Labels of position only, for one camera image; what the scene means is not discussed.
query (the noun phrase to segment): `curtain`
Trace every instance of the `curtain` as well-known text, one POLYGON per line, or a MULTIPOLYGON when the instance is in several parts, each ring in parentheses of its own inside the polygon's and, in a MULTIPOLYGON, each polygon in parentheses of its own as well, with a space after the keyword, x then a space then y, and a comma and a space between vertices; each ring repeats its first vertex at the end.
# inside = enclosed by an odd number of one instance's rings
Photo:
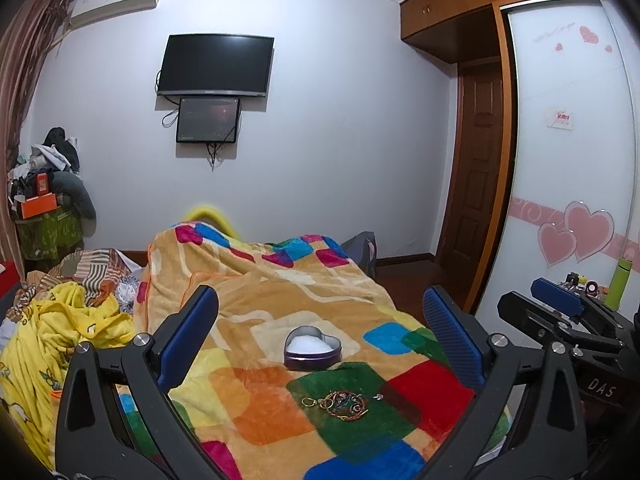
MULTIPOLYGON (((0 175, 6 175, 15 166, 22 122, 47 49, 65 21, 70 2, 26 0, 0 40, 0 175)), ((0 258, 15 262, 24 277, 24 263, 6 198, 0 198, 0 258)))

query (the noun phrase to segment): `green bottle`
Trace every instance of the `green bottle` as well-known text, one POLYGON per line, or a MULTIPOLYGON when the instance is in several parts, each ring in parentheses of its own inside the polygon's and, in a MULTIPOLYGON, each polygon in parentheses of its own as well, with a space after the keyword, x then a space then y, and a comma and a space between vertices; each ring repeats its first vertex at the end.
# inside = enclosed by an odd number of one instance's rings
POLYGON ((613 273, 611 285, 609 285, 609 293, 604 299, 604 304, 611 310, 617 310, 620 308, 620 299, 625 291, 626 281, 629 279, 629 273, 631 272, 632 266, 633 262, 630 262, 625 258, 620 258, 618 260, 616 272, 613 273))

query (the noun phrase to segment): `small monitor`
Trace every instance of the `small monitor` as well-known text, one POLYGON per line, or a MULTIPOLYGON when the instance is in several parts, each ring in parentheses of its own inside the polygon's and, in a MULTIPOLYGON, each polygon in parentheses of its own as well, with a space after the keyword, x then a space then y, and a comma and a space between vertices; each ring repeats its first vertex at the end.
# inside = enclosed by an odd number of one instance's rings
POLYGON ((180 99, 176 142, 236 142, 240 103, 237 97, 192 96, 180 99))

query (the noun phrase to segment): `orange box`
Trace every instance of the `orange box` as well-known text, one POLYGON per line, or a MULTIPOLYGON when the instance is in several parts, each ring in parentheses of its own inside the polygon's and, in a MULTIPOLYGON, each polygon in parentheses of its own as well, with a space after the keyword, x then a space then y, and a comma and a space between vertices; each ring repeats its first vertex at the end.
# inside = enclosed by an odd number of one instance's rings
POLYGON ((47 211, 53 211, 57 207, 56 196, 53 193, 35 196, 22 203, 22 218, 31 218, 47 211))

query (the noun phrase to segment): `baseboard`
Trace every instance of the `baseboard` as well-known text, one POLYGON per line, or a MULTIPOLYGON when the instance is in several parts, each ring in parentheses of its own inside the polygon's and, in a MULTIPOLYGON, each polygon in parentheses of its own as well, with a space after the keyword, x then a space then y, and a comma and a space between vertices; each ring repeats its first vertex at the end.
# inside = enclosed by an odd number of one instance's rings
POLYGON ((407 256, 391 256, 389 258, 378 258, 376 260, 377 267, 386 267, 389 265, 412 264, 414 262, 432 262, 435 256, 431 253, 408 254, 407 256))
POLYGON ((146 251, 122 251, 122 254, 136 262, 141 267, 146 267, 146 264, 149 263, 146 251))
MULTIPOLYGON (((146 267, 148 264, 148 256, 146 251, 122 251, 127 257, 131 258, 139 266, 146 267)), ((407 256, 392 256, 389 258, 378 258, 376 260, 377 267, 386 267, 389 265, 412 264, 414 262, 432 262, 435 256, 431 253, 408 254, 407 256)))

